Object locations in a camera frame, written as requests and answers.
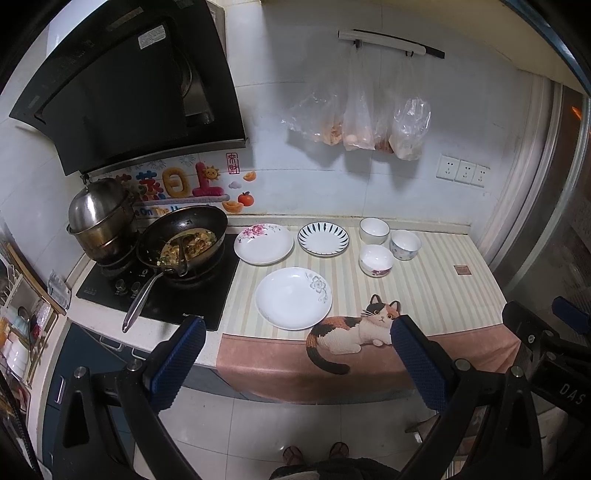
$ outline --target pot lid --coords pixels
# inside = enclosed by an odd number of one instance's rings
[[[96,180],[74,197],[68,210],[70,231],[80,233],[107,218],[127,197],[115,179]]]

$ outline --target tiled floor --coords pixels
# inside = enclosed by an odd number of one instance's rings
[[[182,388],[160,419],[203,480],[267,480],[284,447],[297,445],[310,462],[326,459],[334,442],[351,457],[401,469],[415,451],[404,430],[433,412],[412,396],[352,405],[293,405],[234,400]],[[138,449],[134,467],[153,478]]]

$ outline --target wok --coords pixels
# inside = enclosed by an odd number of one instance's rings
[[[131,307],[129,307],[123,321],[123,333],[126,333],[137,320],[142,308],[144,308],[146,300],[148,300],[148,295],[154,283],[162,275],[179,278],[187,270],[198,269],[200,265],[209,260],[222,246],[227,227],[228,217],[222,210],[209,205],[200,205],[185,207],[167,213],[144,230],[139,237],[136,254],[144,265],[154,269],[154,276],[142,287],[131,304]],[[212,231],[216,236],[216,242],[205,250],[205,252],[187,260],[186,268],[182,268],[181,265],[176,266],[176,269],[175,266],[163,267],[158,265],[160,253],[166,242],[172,237],[193,228],[205,228]],[[181,259],[183,257],[182,249],[179,257]]]

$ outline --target chinese character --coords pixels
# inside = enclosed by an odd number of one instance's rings
[[[226,153],[226,161],[228,162],[228,173],[240,173],[240,164],[238,163],[238,154],[236,152]]]

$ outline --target white plate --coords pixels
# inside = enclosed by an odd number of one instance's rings
[[[259,223],[245,228],[234,240],[236,255],[251,265],[269,265],[291,252],[294,238],[284,226]]]
[[[255,304],[261,316],[284,330],[302,330],[321,321],[332,305],[326,280],[307,268],[282,268],[258,284]]]
[[[297,239],[304,250],[319,257],[339,255],[349,245],[347,232],[329,222],[309,223],[300,229]]]

